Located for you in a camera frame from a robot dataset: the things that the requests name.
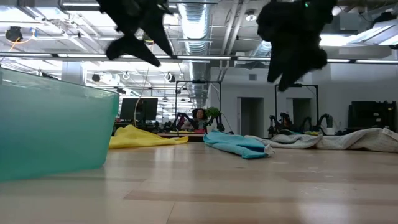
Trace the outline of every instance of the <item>ceiling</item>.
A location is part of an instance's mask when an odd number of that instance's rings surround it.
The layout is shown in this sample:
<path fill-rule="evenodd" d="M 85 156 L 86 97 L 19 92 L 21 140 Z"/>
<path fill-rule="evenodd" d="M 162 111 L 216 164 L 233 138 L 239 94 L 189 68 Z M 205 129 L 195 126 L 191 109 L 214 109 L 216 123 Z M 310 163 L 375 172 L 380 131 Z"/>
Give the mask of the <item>ceiling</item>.
<path fill-rule="evenodd" d="M 176 2 L 206 2 L 204 0 L 170 0 L 170 8 L 177 8 Z M 110 41 L 120 37 L 120 33 L 115 31 L 114 22 L 106 15 L 97 11 L 98 8 L 91 6 L 96 3 L 92 0 L 65 0 L 63 7 L 18 7 L 15 5 L 0 6 L 0 52 L 45 52 L 45 53 L 71 53 L 71 54 L 103 54 L 104 49 Z M 227 24 L 230 20 L 235 20 L 234 27 L 238 27 L 237 38 L 234 38 L 234 44 L 231 47 L 231 54 L 249 55 L 261 43 L 257 35 L 257 24 L 255 21 L 242 20 L 240 26 L 236 21 L 240 13 L 242 4 L 239 4 L 235 18 L 230 18 L 233 0 L 207 0 L 207 2 L 217 2 L 217 4 L 209 4 L 210 8 L 210 36 L 204 41 L 210 43 L 208 53 L 210 55 L 220 55 L 223 47 L 224 36 L 227 32 Z M 257 15 L 259 10 L 268 1 L 248 1 L 247 9 L 253 9 Z M 339 26 L 344 22 L 345 18 L 354 18 L 358 25 L 358 29 L 364 29 L 366 22 L 371 19 L 375 10 L 384 10 L 385 7 L 391 8 L 390 4 L 396 1 L 339 1 L 339 6 L 335 7 L 334 15 L 344 15 L 340 17 Z M 367 13 L 359 16 L 358 12 L 368 10 Z M 174 15 L 166 15 L 164 17 L 164 27 L 169 36 L 170 43 L 176 55 L 186 54 L 185 42 L 187 39 L 183 35 L 181 26 L 181 16 L 178 13 Z M 21 43 L 14 44 L 5 38 L 6 31 L 10 26 L 22 27 L 23 40 Z M 389 30 L 390 36 L 398 35 L 398 26 Z M 380 46 L 376 44 L 356 43 L 356 45 L 337 47 L 341 42 L 347 43 L 348 36 L 324 36 L 323 41 L 326 51 L 332 58 L 385 58 L 391 54 L 388 46 Z M 355 40 L 355 36 L 351 36 L 350 40 Z M 153 45 L 150 47 L 154 54 L 162 55 L 164 52 Z M 166 74 L 171 73 L 176 80 L 192 80 L 192 71 L 190 71 L 190 63 L 182 61 L 179 63 L 162 63 L 157 68 L 144 62 L 109 62 L 98 59 L 98 61 L 85 61 L 82 66 L 87 70 L 87 84 L 93 86 L 133 86 L 135 89 L 130 91 L 128 95 L 140 95 L 145 86 L 153 87 L 153 90 L 144 90 L 146 96 L 172 96 L 175 92 L 174 83 L 167 81 Z M 29 72 L 38 73 L 38 70 L 49 73 L 55 77 L 60 77 L 62 71 L 62 61 L 59 60 L 22 60 L 20 58 L 2 58 L 3 67 Z M 244 68 L 231 68 L 226 73 L 229 82 L 239 83 L 240 80 L 247 80 L 247 77 L 239 76 L 239 74 L 248 72 Z M 212 73 L 218 73 L 219 66 L 211 69 Z M 257 69 L 256 74 L 266 74 L 267 69 Z M 93 74 L 100 74 L 103 78 L 98 83 L 92 81 Z M 211 75 L 209 79 L 216 80 L 217 75 Z M 266 75 L 257 76 L 258 84 L 266 83 Z M 187 97 L 187 101 L 192 98 L 193 86 L 188 84 L 187 90 L 183 90 L 182 95 Z M 206 88 L 202 95 L 206 97 Z M 190 108 L 195 106 L 195 100 L 192 100 Z"/>

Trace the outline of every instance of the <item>person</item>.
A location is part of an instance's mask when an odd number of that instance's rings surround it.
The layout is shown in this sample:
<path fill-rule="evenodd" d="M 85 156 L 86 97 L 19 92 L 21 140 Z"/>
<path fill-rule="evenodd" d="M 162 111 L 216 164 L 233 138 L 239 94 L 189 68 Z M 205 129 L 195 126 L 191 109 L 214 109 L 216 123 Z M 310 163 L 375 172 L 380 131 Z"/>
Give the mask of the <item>person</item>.
<path fill-rule="evenodd" d="M 192 111 L 192 116 L 193 120 L 198 123 L 198 130 L 204 130 L 206 128 L 206 123 L 207 123 L 206 110 L 202 108 L 194 109 Z M 181 130 L 194 131 L 195 128 L 192 126 L 192 124 L 189 121 L 186 121 L 181 126 Z"/>

